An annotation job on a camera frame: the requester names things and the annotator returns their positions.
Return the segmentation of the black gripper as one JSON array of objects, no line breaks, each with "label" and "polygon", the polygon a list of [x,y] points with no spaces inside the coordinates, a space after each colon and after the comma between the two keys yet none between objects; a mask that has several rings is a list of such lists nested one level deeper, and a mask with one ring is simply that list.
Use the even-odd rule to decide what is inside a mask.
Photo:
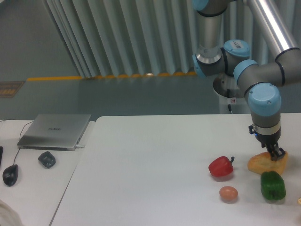
[{"label": "black gripper", "polygon": [[267,135],[268,128],[258,129],[255,125],[250,125],[248,129],[249,133],[254,134],[255,138],[260,142],[261,147],[266,147],[272,161],[281,160],[285,156],[285,151],[278,146],[281,129],[277,132],[269,132]]}]

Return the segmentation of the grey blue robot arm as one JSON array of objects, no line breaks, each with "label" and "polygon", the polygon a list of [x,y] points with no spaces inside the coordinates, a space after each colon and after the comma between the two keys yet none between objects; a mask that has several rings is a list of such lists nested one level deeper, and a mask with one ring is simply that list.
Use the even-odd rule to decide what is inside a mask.
[{"label": "grey blue robot arm", "polygon": [[266,148],[273,161],[285,156],[279,147],[281,96],[278,88],[301,81],[301,50],[272,0],[246,0],[259,24],[274,62],[259,65],[250,59],[250,49],[242,40],[229,40],[219,47],[222,14],[227,0],[195,0],[192,5],[204,21],[199,48],[193,55],[200,77],[219,73],[233,76],[252,117],[249,132]]}]

